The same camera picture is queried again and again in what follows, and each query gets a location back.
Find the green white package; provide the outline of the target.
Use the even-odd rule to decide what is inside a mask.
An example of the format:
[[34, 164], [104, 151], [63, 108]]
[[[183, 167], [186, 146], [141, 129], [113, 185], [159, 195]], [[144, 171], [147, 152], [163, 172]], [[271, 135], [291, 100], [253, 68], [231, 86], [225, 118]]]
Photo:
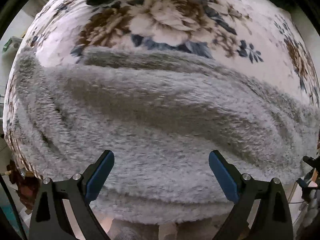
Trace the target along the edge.
[[3, 46], [2, 53], [6, 54], [7, 52], [12, 52], [13, 50], [17, 51], [22, 43], [22, 40], [23, 39], [20, 37], [12, 36]]

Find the grey fluffy pants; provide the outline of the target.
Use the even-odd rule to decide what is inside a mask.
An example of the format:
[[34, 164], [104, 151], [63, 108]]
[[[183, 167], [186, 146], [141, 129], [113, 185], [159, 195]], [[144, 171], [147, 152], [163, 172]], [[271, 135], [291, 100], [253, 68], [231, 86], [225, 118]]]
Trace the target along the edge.
[[64, 180], [104, 150], [115, 163], [92, 209], [144, 224], [229, 213], [208, 165], [218, 150], [255, 179], [284, 185], [316, 152], [319, 109], [213, 60], [91, 47], [78, 63], [16, 58], [4, 129], [38, 174]]

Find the floral bed blanket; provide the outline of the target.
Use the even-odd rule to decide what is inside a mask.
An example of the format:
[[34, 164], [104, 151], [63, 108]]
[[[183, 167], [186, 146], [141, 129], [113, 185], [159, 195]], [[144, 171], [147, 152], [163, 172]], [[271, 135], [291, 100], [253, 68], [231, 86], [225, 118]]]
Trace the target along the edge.
[[291, 17], [268, 0], [49, 0], [22, 41], [44, 67], [91, 47], [173, 51], [213, 60], [319, 107], [311, 56]]

